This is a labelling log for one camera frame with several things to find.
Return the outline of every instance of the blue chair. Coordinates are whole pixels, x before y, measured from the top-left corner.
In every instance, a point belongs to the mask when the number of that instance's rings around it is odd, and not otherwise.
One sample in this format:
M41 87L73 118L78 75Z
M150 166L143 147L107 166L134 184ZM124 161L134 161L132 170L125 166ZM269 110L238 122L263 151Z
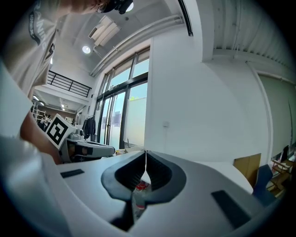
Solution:
M255 196L263 206L268 206L276 200L276 197L266 189L266 185L271 178L272 171L268 165L263 165L258 168L253 196Z

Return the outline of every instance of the railing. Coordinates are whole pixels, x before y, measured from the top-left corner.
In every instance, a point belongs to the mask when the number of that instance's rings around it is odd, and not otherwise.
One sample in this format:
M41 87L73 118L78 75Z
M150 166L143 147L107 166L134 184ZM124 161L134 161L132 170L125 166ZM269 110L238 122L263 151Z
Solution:
M74 81L70 78L67 78L53 71L49 71L47 77L48 77L47 84L55 87L59 87L61 89L70 91L72 93L75 93L84 97L88 97L88 93L92 89L91 87L83 85L77 81Z

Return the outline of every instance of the black rubber pad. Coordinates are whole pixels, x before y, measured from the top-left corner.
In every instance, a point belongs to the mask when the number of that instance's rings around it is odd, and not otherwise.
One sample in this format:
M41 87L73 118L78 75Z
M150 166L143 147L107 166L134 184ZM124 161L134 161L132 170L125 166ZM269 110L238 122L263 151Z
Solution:
M75 169L75 170L71 170L71 171L67 171L67 172L62 172L61 176L63 178L68 178L71 176L80 175L82 173L84 173L84 171L82 169Z
M234 228L239 228L251 219L224 190L211 194Z

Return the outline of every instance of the ceiling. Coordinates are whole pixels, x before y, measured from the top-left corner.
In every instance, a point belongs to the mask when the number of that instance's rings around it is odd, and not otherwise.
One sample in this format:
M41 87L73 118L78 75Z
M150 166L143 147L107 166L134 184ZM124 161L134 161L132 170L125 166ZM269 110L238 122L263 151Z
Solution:
M93 14L69 14L62 17L57 24L56 48L54 61L64 60L67 63L90 73L114 46L126 37L157 20L176 14L179 10L177 0L134 0L134 8L124 15L118 11ZM82 52L83 46L94 47L94 40L89 33L106 15L113 20L121 30L113 36L105 46L99 46L89 55Z
M253 1L212 0L214 50L238 50L292 69L291 53L272 19Z
M75 113L75 111L81 109L84 106L83 104L62 99L60 97L57 97L42 91L34 90L34 95L37 96L37 98L40 99L40 101L44 102L46 106L52 109L62 110L61 108L61 103L62 103L64 105L65 112Z

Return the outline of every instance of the ceiling light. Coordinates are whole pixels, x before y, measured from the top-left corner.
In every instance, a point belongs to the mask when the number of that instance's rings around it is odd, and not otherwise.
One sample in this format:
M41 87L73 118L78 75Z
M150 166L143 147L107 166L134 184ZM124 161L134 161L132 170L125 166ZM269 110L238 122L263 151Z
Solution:
M82 51L86 54L89 54L91 52L91 49L88 46L83 46Z
M131 11L134 8L134 3L132 2L128 9L126 9L127 12Z

